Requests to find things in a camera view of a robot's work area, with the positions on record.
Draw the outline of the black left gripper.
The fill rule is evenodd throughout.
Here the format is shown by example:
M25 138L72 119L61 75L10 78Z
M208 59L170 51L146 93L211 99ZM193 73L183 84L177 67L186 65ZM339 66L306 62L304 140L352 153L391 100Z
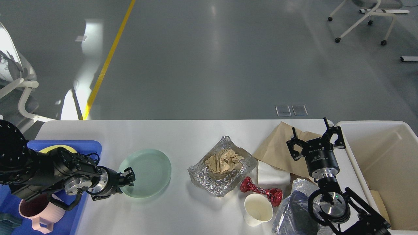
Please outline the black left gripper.
M101 175L98 183L88 190L88 194L93 201L107 199L114 194L121 194L120 186L134 186L136 177L132 167L127 167L119 173L103 166L99 166L99 169Z

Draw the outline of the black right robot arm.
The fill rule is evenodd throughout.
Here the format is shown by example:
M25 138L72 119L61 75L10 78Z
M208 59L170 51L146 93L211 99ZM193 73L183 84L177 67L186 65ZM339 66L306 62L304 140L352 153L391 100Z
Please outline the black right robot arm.
M309 176L318 184L308 199L308 212L321 226L336 235L389 235L390 223L349 187L341 190L340 172L334 149L345 149L340 127L330 126L321 137L302 140L292 127L293 137L286 142L291 157L304 159Z

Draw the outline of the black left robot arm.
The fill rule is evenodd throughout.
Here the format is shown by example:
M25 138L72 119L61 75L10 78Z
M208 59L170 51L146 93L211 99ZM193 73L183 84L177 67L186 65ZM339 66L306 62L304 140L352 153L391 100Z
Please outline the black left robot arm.
M95 153L72 153L57 147L41 153L27 146L28 141L12 123L0 122L0 181L11 193L27 202L45 196L47 202L70 211L83 193L92 199L107 199L122 193L122 186L133 186L136 179L131 167L123 172L100 166Z

